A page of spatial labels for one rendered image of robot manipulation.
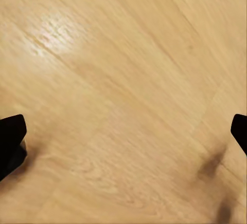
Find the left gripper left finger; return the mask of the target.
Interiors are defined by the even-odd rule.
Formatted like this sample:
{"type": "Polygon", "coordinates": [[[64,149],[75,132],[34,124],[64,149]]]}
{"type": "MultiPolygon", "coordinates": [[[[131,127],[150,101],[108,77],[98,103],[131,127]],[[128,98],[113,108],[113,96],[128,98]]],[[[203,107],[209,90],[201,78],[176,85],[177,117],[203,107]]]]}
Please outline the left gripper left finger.
{"type": "Polygon", "coordinates": [[[0,176],[26,134],[22,114],[0,120],[0,176]]]}

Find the digital camera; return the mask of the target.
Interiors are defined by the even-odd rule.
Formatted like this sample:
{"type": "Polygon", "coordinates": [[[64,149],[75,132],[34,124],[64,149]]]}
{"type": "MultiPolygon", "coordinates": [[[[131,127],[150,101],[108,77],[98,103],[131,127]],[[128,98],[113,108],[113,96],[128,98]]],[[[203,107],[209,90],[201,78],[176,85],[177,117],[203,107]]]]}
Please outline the digital camera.
{"type": "Polygon", "coordinates": [[[27,148],[24,140],[21,141],[17,149],[15,150],[13,156],[6,165],[3,173],[0,176],[0,181],[6,178],[11,172],[13,172],[18,166],[22,164],[27,156],[27,148]]]}

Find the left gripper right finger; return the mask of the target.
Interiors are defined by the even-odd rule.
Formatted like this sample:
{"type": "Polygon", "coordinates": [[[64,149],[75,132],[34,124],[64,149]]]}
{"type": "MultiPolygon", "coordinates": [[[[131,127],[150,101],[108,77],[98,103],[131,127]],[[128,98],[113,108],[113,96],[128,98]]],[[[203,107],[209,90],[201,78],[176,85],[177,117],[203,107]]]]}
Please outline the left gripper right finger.
{"type": "Polygon", "coordinates": [[[235,114],[231,125],[231,133],[247,155],[247,116],[235,114]]]}

